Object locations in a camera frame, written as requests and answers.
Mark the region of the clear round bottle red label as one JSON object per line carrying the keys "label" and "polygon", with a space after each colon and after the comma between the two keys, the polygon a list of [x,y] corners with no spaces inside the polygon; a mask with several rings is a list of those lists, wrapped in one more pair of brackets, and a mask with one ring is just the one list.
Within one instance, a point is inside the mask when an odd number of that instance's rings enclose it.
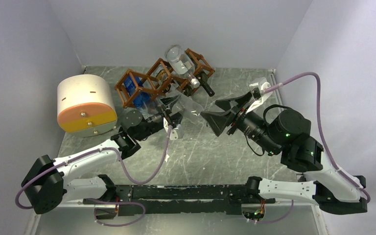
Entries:
{"label": "clear round bottle red label", "polygon": [[194,89],[200,86],[200,81],[194,76],[195,64],[180,45],[171,45],[164,55],[175,72],[188,80]]}

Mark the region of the blue square bottle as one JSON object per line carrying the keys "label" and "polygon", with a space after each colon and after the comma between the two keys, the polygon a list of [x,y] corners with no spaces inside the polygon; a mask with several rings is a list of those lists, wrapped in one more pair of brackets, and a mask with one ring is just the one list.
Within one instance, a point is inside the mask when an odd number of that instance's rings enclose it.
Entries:
{"label": "blue square bottle", "polygon": [[127,106],[138,109],[144,116],[151,116],[157,113],[156,105],[151,100],[150,94],[145,92],[137,93],[137,87],[143,87],[142,82],[139,77],[133,75],[134,80],[137,82],[135,85],[132,76],[129,74],[124,80],[124,87],[131,101],[128,102]]}

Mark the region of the dark wine bottle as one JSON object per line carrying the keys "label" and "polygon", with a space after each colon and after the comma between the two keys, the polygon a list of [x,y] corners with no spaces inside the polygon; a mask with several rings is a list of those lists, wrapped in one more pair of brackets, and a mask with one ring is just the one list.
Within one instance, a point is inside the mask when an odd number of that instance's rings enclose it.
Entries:
{"label": "dark wine bottle", "polygon": [[215,95],[214,90],[211,88],[211,86],[208,83],[208,76],[205,72],[200,72],[197,76],[197,79],[200,82],[200,86],[206,91],[209,97],[212,97]]}

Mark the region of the clear glass bottle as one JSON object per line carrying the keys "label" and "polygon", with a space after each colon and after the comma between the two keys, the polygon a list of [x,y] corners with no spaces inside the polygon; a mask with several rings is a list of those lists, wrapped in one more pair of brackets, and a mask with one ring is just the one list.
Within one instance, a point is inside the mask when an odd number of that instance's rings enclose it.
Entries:
{"label": "clear glass bottle", "polygon": [[202,105],[178,90],[170,91],[166,97],[175,99],[174,103],[171,105],[172,112],[179,112],[184,117],[199,117],[200,113],[204,111]]}

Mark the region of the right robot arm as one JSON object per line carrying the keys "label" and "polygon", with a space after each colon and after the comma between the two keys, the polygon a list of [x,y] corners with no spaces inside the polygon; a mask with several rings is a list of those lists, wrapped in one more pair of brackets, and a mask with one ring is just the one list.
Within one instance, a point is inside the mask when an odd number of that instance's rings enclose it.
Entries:
{"label": "right robot arm", "polygon": [[366,179],[352,176],[335,166],[326,146],[310,134],[311,121],[298,111],[282,106],[272,122],[250,110],[251,93],[216,101],[220,112],[202,111],[201,117],[215,135],[224,131],[243,133],[269,156],[280,155],[281,164],[301,173],[302,182],[282,182],[251,176],[245,186],[245,198],[255,203],[264,199],[289,199],[311,203],[322,211],[347,215],[366,213]]}

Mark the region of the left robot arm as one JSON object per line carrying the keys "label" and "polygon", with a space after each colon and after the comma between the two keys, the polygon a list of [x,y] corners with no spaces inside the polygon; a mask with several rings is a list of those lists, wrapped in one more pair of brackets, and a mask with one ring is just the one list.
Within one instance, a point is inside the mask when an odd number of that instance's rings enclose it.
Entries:
{"label": "left robot arm", "polygon": [[123,162],[140,150],[140,141],[161,130],[166,131],[169,141],[181,138],[183,115],[172,111],[181,98],[179,94],[152,101],[145,107],[151,113],[149,117],[144,117],[140,109],[126,112],[120,120],[119,131],[92,148],[57,159],[48,155],[37,158],[16,194],[16,205],[44,214],[61,203],[78,199],[95,198],[111,203],[117,188],[108,176],[90,179],[81,176],[99,166]]}

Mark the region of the green wine bottle tan label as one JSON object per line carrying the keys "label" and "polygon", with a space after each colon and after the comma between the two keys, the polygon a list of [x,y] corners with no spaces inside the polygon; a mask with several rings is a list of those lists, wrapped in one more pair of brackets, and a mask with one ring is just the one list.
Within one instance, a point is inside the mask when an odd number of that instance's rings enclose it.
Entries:
{"label": "green wine bottle tan label", "polygon": [[195,88],[191,86],[190,83],[187,83],[183,88],[183,94],[186,96],[192,96],[195,93]]}

